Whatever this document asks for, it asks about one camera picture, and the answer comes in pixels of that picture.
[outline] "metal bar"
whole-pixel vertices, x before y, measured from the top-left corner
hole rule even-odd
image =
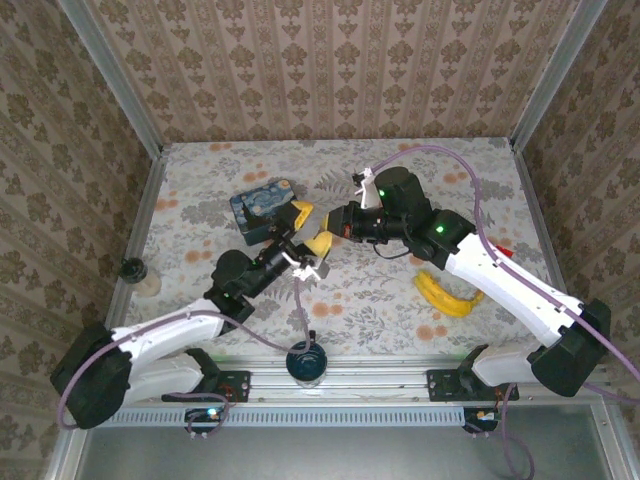
[[[607,0],[583,0],[577,6],[511,134],[511,141],[519,150],[524,150],[533,135],[606,4]]]
[[[156,162],[151,164],[147,183],[144,187],[142,198],[140,199],[138,213],[136,214],[136,219],[133,222],[131,236],[129,237],[129,243],[127,244],[127,249],[125,251],[126,258],[140,257],[144,252],[144,245],[147,241],[149,226],[151,225],[151,218],[153,217],[154,205],[158,199],[158,192],[160,191],[162,180],[164,178],[169,151],[170,149],[167,149],[167,151],[163,152],[162,156]],[[119,327],[124,324],[130,300],[131,287],[118,277],[116,286],[113,290],[113,296],[111,297],[111,303],[109,304],[109,310],[107,311],[105,321],[105,326],[107,328]]]
[[[593,405],[591,411],[613,478],[616,480],[640,479],[640,464],[620,407],[601,402]]]
[[[151,165],[147,183],[145,184],[144,192],[140,199],[138,213],[136,214],[136,219],[131,230],[131,236],[129,237],[129,243],[127,244],[125,252],[125,256],[127,257],[140,256],[144,251],[154,205],[158,198],[160,186],[162,185],[170,150],[170,148],[165,150],[162,156]],[[113,296],[111,297],[111,303],[105,320],[107,328],[113,328],[123,324],[130,298],[131,288],[119,278]],[[88,432],[84,430],[63,430],[60,432],[45,477],[46,480],[65,480],[75,477],[87,434]]]
[[[192,409],[182,406],[127,408],[98,428],[185,427],[185,416]],[[442,405],[380,408],[239,404],[229,411],[224,427],[451,427],[464,424],[462,407]],[[192,425],[212,426],[197,421]]]
[[[60,0],[60,6],[102,73],[149,156],[156,161],[160,157],[162,135],[129,83],[124,69],[113,55],[109,42],[102,34],[87,3],[77,0]]]
[[[360,364],[354,358],[340,357],[329,360],[327,375],[323,383],[312,389],[300,388],[287,372],[282,358],[233,362],[220,361],[224,370],[249,370],[251,393],[248,406],[257,407],[440,407],[446,406],[491,406],[493,402],[432,403],[426,388],[427,370],[456,368],[459,360],[414,359],[396,360],[391,357],[368,360]],[[606,386],[606,371],[598,367],[589,381]],[[520,399],[514,407],[533,405],[592,405],[601,402],[598,394],[581,390],[572,398],[555,395],[540,384],[519,384]],[[145,401],[131,407],[163,408],[166,403]]]
[[[551,283],[558,290],[566,292],[567,286],[565,285],[564,279],[562,278],[560,264],[558,263],[558,259],[556,258],[556,254],[553,250],[551,236],[549,235],[549,230],[547,230],[547,224],[544,221],[544,216],[542,215],[542,210],[540,209],[540,202],[538,202],[536,191],[533,188],[533,182],[531,181],[529,170],[527,169],[527,165],[524,163],[524,157],[522,156],[522,152],[520,151],[520,149],[516,147],[513,153],[516,162],[516,168],[518,169],[518,174],[520,175],[520,180],[522,182],[524,196],[527,199],[527,204],[529,205],[529,211],[531,212],[533,225],[536,229],[536,233],[538,234],[538,240],[540,240],[542,255],[544,255],[544,260],[547,263],[547,269],[549,270]]]
[[[87,435],[86,430],[60,432],[44,480],[67,480],[76,477]]]

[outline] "yellow banana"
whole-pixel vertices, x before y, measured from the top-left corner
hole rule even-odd
[[[484,293],[480,290],[476,291],[471,300],[462,300],[454,297],[445,291],[438,282],[425,271],[418,272],[418,275],[413,279],[413,283],[415,283],[418,291],[429,303],[445,315],[451,317],[464,317],[469,315],[473,307],[484,298]]]

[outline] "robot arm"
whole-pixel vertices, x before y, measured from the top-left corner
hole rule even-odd
[[[598,300],[585,305],[552,288],[490,245],[497,257],[494,261],[475,226],[453,211],[431,208],[419,180],[404,167],[389,168],[375,177],[365,170],[354,176],[354,183],[368,198],[333,210],[325,219],[329,231],[355,242],[401,240],[416,257],[487,293],[536,337],[537,342],[526,346],[477,348],[471,358],[476,378],[469,383],[497,386],[537,380],[559,395],[576,394],[606,350],[564,309],[608,336],[611,312],[606,305]],[[499,268],[499,263],[559,300],[563,307],[556,308]]]
[[[86,327],[50,378],[62,395],[90,357],[114,347],[79,377],[70,392],[67,407],[78,426],[95,427],[122,406],[146,398],[170,392],[212,392],[220,371],[202,350],[160,359],[233,330],[235,326],[220,314],[242,324],[254,311],[247,297],[259,295],[289,267],[302,280],[325,278],[331,234],[323,232],[297,245],[292,242],[312,209],[311,204],[299,201],[280,208],[271,226],[273,242],[256,258],[239,250],[222,254],[211,275],[213,286],[204,298],[138,325],[111,331],[99,323]]]

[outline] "blue box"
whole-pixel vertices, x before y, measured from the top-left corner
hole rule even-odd
[[[231,210],[247,245],[268,240],[269,225],[276,211],[295,199],[288,180],[279,180],[231,197]]]

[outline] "floral wallpaper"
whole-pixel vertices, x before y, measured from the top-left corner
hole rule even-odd
[[[640,365],[640,2],[610,1],[524,158],[569,291],[613,310]],[[617,361],[615,385],[640,397]],[[640,411],[628,409],[640,451]]]
[[[149,169],[56,2],[0,1],[0,478],[39,478],[48,375],[102,320]]]
[[[89,0],[165,143],[508,136],[578,0]]]

